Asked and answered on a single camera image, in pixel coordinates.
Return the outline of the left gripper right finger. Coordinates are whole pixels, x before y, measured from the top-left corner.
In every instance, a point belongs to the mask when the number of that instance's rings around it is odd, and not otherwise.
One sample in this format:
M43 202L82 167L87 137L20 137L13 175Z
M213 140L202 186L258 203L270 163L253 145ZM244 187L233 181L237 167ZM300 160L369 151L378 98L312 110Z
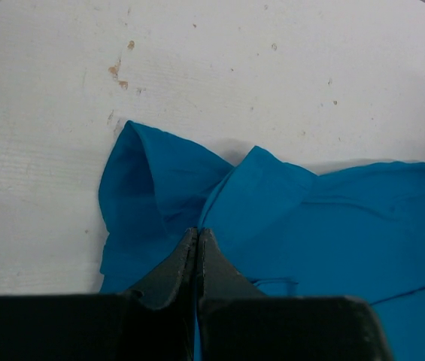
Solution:
M350 296L267 296L221 253L198 243L198 325L203 360L392 360L369 304Z

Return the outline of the blue t shirt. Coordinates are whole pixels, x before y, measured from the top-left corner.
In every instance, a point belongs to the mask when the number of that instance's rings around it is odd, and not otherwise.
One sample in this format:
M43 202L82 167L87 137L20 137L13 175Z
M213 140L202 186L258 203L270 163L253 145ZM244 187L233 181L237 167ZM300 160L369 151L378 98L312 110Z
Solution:
M397 360L425 360L425 163L317 175L261 147L236 166L128 122L99 186L104 293L163 261L191 227L270 296L351 295L378 313Z

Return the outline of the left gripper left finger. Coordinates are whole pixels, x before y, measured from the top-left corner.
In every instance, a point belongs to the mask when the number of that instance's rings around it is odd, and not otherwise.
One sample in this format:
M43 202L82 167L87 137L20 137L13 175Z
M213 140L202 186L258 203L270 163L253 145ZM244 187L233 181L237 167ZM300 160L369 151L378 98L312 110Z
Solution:
M192 360L197 241L123 292L0 296L0 360Z

